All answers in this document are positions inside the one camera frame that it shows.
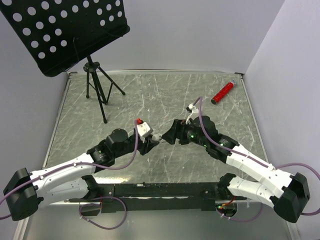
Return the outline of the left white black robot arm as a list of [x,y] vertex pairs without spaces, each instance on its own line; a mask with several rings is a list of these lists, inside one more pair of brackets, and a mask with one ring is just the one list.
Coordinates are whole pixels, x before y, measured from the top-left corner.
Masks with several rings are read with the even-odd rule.
[[160,143],[160,139],[158,134],[128,135],[118,128],[72,160],[32,172],[26,168],[17,170],[3,191],[2,201],[8,206],[8,217],[19,221],[52,203],[70,199],[95,200],[102,192],[93,178],[94,173],[116,170],[116,158],[126,154],[145,155]]

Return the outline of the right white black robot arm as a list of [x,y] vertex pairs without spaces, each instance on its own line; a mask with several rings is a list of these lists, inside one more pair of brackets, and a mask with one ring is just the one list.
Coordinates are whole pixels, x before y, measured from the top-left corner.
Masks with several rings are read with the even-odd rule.
[[282,171],[258,158],[236,140],[219,133],[208,116],[191,121],[176,119],[162,139],[171,145],[178,141],[181,145],[194,143],[202,146],[212,158],[254,179],[250,181],[231,173],[225,174],[218,187],[223,199],[236,196],[260,202],[290,223],[298,221],[310,199],[308,181],[303,174]]

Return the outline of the white stapler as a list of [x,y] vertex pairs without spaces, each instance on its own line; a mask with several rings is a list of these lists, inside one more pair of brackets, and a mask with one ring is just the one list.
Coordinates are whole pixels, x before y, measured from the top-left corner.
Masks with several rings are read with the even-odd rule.
[[159,134],[153,134],[151,139],[159,142],[161,140],[161,136]]

